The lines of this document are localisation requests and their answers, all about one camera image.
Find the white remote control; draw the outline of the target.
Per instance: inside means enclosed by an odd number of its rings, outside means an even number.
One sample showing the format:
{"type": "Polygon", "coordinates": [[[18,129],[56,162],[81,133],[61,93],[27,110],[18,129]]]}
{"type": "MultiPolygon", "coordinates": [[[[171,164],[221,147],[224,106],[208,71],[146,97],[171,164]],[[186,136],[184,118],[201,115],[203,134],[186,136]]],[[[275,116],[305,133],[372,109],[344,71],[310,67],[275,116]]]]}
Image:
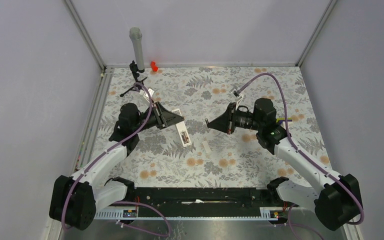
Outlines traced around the white remote control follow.
{"type": "Polygon", "coordinates": [[[185,125],[185,121],[181,121],[175,124],[176,130],[179,134],[181,144],[183,147],[188,147],[192,144],[191,138],[189,136],[188,130],[185,125]]]}

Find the white battery cover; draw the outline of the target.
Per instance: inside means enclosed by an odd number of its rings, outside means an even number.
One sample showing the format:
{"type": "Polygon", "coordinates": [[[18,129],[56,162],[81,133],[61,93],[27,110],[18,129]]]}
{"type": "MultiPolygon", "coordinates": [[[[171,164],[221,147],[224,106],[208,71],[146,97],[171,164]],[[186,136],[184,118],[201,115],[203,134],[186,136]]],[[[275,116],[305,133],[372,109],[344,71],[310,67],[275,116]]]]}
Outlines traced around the white battery cover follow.
{"type": "Polygon", "coordinates": [[[212,153],[212,150],[211,150],[211,148],[210,148],[210,145],[209,145],[209,143],[208,143],[206,140],[204,140],[204,141],[202,142],[202,146],[203,146],[203,148],[204,148],[204,150],[205,150],[205,152],[206,152],[207,154],[211,154],[211,153],[212,153]]]}

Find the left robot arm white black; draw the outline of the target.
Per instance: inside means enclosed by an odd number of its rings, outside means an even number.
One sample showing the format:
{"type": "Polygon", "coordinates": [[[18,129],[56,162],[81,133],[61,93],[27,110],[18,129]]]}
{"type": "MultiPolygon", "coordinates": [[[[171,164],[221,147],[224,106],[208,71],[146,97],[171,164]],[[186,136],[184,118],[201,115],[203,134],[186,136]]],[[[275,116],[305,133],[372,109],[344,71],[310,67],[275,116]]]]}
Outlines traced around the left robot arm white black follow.
{"type": "Polygon", "coordinates": [[[49,217],[62,226],[85,230],[96,212],[120,202],[132,204],[135,192],[126,182],[111,180],[100,186],[121,161],[125,160],[139,143],[139,133],[156,127],[160,130],[184,121],[184,117],[164,108],[160,102],[150,104],[140,112],[134,103],[121,106],[118,120],[109,137],[110,147],[71,176],[60,175],[54,182],[49,217]]]}

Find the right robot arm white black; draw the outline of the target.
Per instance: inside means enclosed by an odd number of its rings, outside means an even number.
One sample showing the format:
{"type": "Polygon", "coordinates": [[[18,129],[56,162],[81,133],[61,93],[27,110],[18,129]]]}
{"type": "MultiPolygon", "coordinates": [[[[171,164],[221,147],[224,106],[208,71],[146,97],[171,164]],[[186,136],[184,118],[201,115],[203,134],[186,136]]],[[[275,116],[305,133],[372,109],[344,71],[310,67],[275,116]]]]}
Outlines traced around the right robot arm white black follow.
{"type": "Polygon", "coordinates": [[[283,202],[310,210],[329,230],[336,231],[363,211],[358,180],[352,175],[341,175],[315,162],[307,151],[295,144],[291,135],[277,121],[277,111],[268,98],[259,98],[253,112],[243,111],[243,105],[231,102],[226,111],[212,121],[210,129],[233,134],[242,128],[256,131],[260,146],[272,155],[289,163],[310,184],[305,187],[286,177],[272,180],[267,187],[267,201],[273,206],[283,202]]]}

